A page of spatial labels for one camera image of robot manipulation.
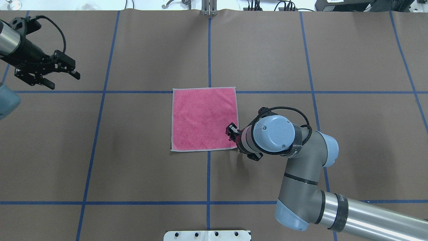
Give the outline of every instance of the black band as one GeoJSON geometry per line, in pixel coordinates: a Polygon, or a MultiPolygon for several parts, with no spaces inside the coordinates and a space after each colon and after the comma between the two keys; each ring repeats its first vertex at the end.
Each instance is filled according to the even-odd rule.
{"type": "Polygon", "coordinates": [[[294,127],[294,140],[293,144],[291,145],[290,151],[286,154],[282,154],[281,156],[287,157],[287,158],[293,158],[296,156],[299,151],[302,149],[302,128],[298,125],[293,124],[294,127]]]}
{"type": "Polygon", "coordinates": [[[318,182],[316,182],[316,181],[311,181],[311,180],[307,180],[307,179],[304,179],[304,178],[296,177],[296,176],[293,176],[293,175],[288,174],[286,172],[284,172],[284,177],[288,177],[288,178],[294,179],[296,181],[301,181],[301,182],[304,182],[304,183],[307,183],[307,184],[311,184],[311,185],[315,185],[315,186],[318,185],[318,182]]]}
{"type": "Polygon", "coordinates": [[[318,216],[317,221],[315,222],[315,224],[319,224],[321,222],[322,216],[324,215],[324,209],[325,209],[325,193],[323,190],[321,190],[321,195],[322,195],[322,202],[321,202],[321,211],[320,211],[320,215],[318,216]]]}
{"type": "Polygon", "coordinates": [[[337,197],[337,214],[333,225],[328,229],[340,232],[345,228],[346,220],[348,220],[349,204],[344,195],[336,193],[334,195],[337,197]]]}

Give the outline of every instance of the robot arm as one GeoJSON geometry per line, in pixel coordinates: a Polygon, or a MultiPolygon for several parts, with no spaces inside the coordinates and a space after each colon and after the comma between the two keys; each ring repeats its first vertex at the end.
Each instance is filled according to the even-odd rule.
{"type": "Polygon", "coordinates": [[[312,132],[309,123],[294,125],[271,112],[274,109],[261,108],[244,130],[231,123],[226,134],[250,159],[258,161],[262,153],[288,157],[275,211],[278,222],[299,231],[305,231],[309,223],[322,224],[332,231],[373,240],[428,240],[425,220],[319,190],[320,169],[333,165],[339,154],[337,141],[312,132]]]}
{"type": "MultiPolygon", "coordinates": [[[[46,16],[14,18],[9,24],[0,20],[0,59],[15,67],[14,75],[28,85],[44,85],[55,89],[55,84],[44,78],[52,72],[67,72],[80,79],[76,72],[76,61],[65,54],[65,37],[60,28],[46,16]],[[61,33],[63,51],[56,50],[53,55],[45,54],[38,46],[26,38],[42,26],[37,21],[44,18],[50,21],[61,33]]],[[[0,84],[0,120],[12,112],[21,99],[6,85],[0,84]]]]}

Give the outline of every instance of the metal mount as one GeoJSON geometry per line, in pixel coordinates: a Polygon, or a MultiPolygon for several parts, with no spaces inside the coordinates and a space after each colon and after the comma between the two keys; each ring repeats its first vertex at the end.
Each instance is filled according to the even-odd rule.
{"type": "Polygon", "coordinates": [[[217,0],[202,0],[201,14],[203,16],[217,15],[217,0]]]}
{"type": "Polygon", "coordinates": [[[168,231],[163,241],[251,241],[249,230],[168,231]]]}

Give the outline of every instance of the silver arm segment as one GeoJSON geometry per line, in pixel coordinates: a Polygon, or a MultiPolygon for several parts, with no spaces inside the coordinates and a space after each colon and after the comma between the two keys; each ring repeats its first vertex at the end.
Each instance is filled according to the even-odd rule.
{"type": "Polygon", "coordinates": [[[327,154],[323,136],[314,132],[300,153],[288,160],[275,214],[280,223],[301,231],[309,223],[319,223],[372,240],[428,241],[426,220],[320,191],[319,173],[327,154]]]}

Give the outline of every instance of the metal bracket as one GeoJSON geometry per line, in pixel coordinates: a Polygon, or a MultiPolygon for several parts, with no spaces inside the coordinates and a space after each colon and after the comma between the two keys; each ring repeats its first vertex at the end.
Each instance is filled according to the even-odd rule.
{"type": "Polygon", "coordinates": [[[249,230],[168,231],[163,241],[251,241],[249,230]]]}
{"type": "Polygon", "coordinates": [[[217,15],[217,0],[202,0],[201,14],[204,16],[217,15]]]}

